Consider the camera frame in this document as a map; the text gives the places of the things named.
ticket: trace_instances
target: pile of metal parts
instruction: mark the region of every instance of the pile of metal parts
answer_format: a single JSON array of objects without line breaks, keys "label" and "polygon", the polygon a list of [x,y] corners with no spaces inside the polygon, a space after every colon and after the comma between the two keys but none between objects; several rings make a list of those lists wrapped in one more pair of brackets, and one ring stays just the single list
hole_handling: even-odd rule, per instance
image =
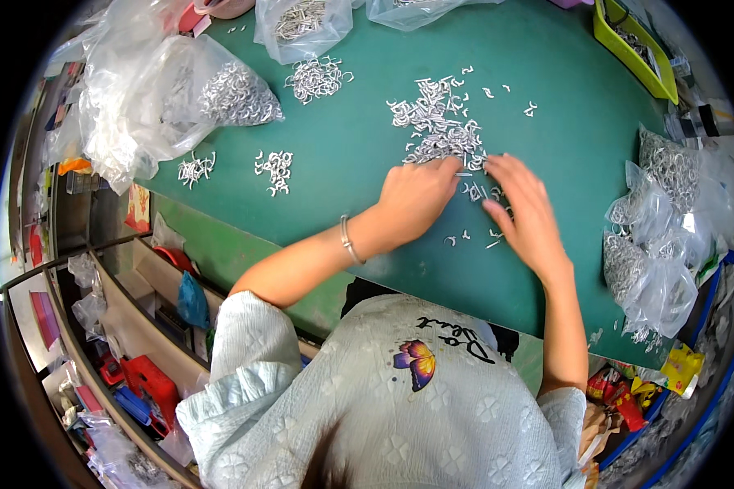
[{"label": "pile of metal parts", "polygon": [[190,152],[190,157],[193,161],[182,161],[179,163],[179,172],[177,173],[177,180],[181,181],[183,185],[186,185],[190,190],[193,190],[193,184],[198,183],[199,178],[204,176],[207,180],[210,179],[210,172],[215,167],[215,151],[212,152],[212,159],[209,158],[196,158],[194,151]]},{"label": "pile of metal parts", "polygon": [[329,95],[334,95],[343,86],[342,78],[351,75],[350,83],[354,80],[354,74],[350,71],[342,72],[340,64],[336,58],[323,56],[319,61],[318,58],[309,61],[297,61],[293,68],[296,70],[293,75],[285,77],[283,87],[292,87],[294,89],[294,97],[296,97],[302,105],[307,105],[313,101],[313,98],[320,99]]},{"label": "pile of metal parts", "polygon": [[615,26],[614,30],[615,34],[620,36],[620,38],[625,41],[627,45],[631,46],[631,49],[636,51],[636,54],[638,54],[639,57],[644,60],[644,63],[646,63],[647,66],[649,66],[650,68],[653,67],[653,64],[650,62],[650,48],[648,48],[646,44],[643,44],[639,40],[639,38],[636,37],[636,34],[626,32],[626,30],[620,26]]},{"label": "pile of metal parts", "polygon": [[395,7],[405,7],[414,3],[429,2],[430,0],[394,0]]},{"label": "pile of metal parts", "polygon": [[660,184],[678,215],[690,212],[699,196],[696,152],[648,131],[639,130],[639,162]]},{"label": "pile of metal parts", "polygon": [[198,105],[204,120],[215,125],[254,126],[283,119],[269,85],[239,61],[226,63],[205,83]]},{"label": "pile of metal parts", "polygon": [[270,152],[266,160],[263,151],[256,156],[256,175],[269,172],[269,183],[273,186],[267,187],[267,190],[272,192],[273,197],[280,191],[288,193],[288,184],[285,181],[291,178],[290,166],[293,161],[294,154],[285,151]]},{"label": "pile of metal parts", "polygon": [[326,0],[302,0],[286,10],[274,27],[274,36],[284,41],[316,32],[321,28],[326,13]]},{"label": "pile of metal parts", "polygon": [[469,171],[483,169],[487,152],[482,147],[481,137],[476,133],[481,127],[472,119],[462,124],[449,119],[447,114],[451,112],[457,116],[462,110],[467,94],[465,98],[453,95],[451,87],[460,87],[464,83],[451,75],[440,81],[432,81],[430,78],[416,80],[421,97],[415,102],[386,102],[394,114],[391,122],[393,126],[407,128],[412,125],[416,132],[411,138],[423,137],[403,163],[426,163],[437,158],[455,156],[462,160]]},{"label": "pile of metal parts", "polygon": [[615,301],[622,306],[639,291],[647,277],[647,256],[635,244],[614,232],[604,232],[604,278]]}]

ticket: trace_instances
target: snack package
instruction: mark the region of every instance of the snack package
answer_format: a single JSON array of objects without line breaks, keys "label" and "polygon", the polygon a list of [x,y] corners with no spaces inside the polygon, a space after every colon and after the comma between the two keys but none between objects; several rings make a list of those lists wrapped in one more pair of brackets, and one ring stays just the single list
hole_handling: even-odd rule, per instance
[{"label": "snack package", "polygon": [[612,367],[606,367],[599,370],[594,376],[587,381],[587,397],[593,401],[604,401],[609,386],[620,380],[621,374]]},{"label": "snack package", "polygon": [[628,424],[631,431],[641,430],[647,422],[642,417],[642,410],[636,404],[636,399],[631,395],[631,388],[626,381],[618,383],[614,389],[609,389],[605,397],[608,406],[615,407]]}]

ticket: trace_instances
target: red container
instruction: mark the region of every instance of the red container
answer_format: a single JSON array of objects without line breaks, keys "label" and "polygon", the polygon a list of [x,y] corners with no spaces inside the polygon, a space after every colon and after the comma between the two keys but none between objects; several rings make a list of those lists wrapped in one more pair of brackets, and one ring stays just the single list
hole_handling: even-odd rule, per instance
[{"label": "red container", "polygon": [[179,404],[177,386],[157,368],[147,355],[133,360],[120,360],[128,388],[139,397],[150,396],[160,408],[166,427],[174,426],[175,409]]}]

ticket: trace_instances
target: yellow package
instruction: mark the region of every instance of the yellow package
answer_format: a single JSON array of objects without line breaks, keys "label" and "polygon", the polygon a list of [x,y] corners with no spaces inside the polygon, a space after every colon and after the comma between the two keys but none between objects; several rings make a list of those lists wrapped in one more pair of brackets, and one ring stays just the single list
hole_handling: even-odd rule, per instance
[{"label": "yellow package", "polygon": [[705,361],[703,353],[694,353],[687,345],[680,344],[668,352],[666,363],[661,367],[661,373],[668,377],[667,387],[679,395],[683,395],[690,380],[701,373],[701,365]]}]

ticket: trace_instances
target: green table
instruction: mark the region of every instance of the green table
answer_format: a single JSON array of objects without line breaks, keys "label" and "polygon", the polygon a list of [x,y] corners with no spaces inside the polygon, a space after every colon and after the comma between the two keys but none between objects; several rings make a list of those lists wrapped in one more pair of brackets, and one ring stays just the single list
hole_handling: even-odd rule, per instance
[{"label": "green table", "polygon": [[[244,31],[227,34],[243,24]],[[470,95],[468,118],[483,128],[484,148],[518,156],[546,183],[576,266],[588,338],[595,333],[590,352],[662,365],[671,341],[647,354],[646,344],[621,337],[623,314],[601,273],[601,233],[609,204],[626,191],[624,162],[636,157],[639,123],[662,131],[664,104],[597,43],[588,8],[564,11],[546,0],[469,5],[410,33],[369,22],[364,8],[358,9],[351,33],[328,52],[343,59],[341,68],[354,73],[353,82],[306,106],[283,88],[291,67],[270,59],[252,42],[253,33],[251,13],[215,21],[207,30],[269,83],[285,121],[215,130],[199,146],[217,152],[212,179],[193,190],[177,181],[178,161],[161,163],[157,176],[141,185],[288,245],[336,224],[343,212],[353,215],[377,201],[387,171],[405,156],[413,132],[391,125],[386,101],[418,98],[415,79],[456,75],[466,82],[458,93]],[[470,65],[474,72],[460,75]],[[482,87],[495,98],[487,99]],[[534,117],[523,114],[529,101],[538,106]],[[254,173],[260,150],[294,153],[290,194],[270,197],[268,175]],[[474,180],[493,185],[482,172]],[[484,249],[492,241],[490,228],[497,230],[480,203],[458,193],[420,240],[350,271],[542,337],[541,286],[507,243]],[[458,239],[456,247],[444,242],[464,229],[471,240]]]}]

